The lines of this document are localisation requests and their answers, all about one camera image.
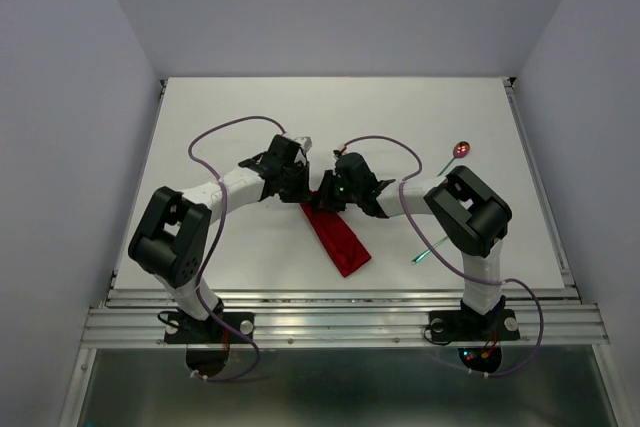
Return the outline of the red cloth napkin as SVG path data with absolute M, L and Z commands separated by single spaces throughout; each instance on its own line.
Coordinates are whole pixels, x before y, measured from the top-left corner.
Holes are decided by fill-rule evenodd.
M 318 192 L 312 191 L 311 201 L 301 209 L 333 265 L 347 278 L 367 264 L 371 254 L 338 213 L 316 206 L 317 197 Z

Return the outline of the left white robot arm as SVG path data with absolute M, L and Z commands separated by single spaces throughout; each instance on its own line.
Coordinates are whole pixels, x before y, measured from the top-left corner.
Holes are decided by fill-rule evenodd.
M 209 226 L 246 205 L 277 196 L 283 203 L 307 203 L 309 137 L 273 137 L 269 148 L 241 161 L 221 177 L 182 191 L 157 189 L 138 223 L 128 256 L 154 276 L 189 315 L 188 329 L 199 340 L 215 339 L 223 318 L 221 300 L 199 271 L 205 260 Z

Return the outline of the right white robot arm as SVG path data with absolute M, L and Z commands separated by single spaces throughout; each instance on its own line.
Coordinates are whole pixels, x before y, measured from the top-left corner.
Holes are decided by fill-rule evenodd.
M 462 256 L 463 269 L 452 270 L 464 279 L 461 328 L 472 337 L 482 337 L 495 327 L 505 305 L 500 254 L 512 211 L 471 169 L 458 166 L 445 176 L 411 186 L 380 180 L 362 155 L 344 154 L 324 173 L 311 206 L 338 213 L 349 204 L 374 218 L 434 217 Z

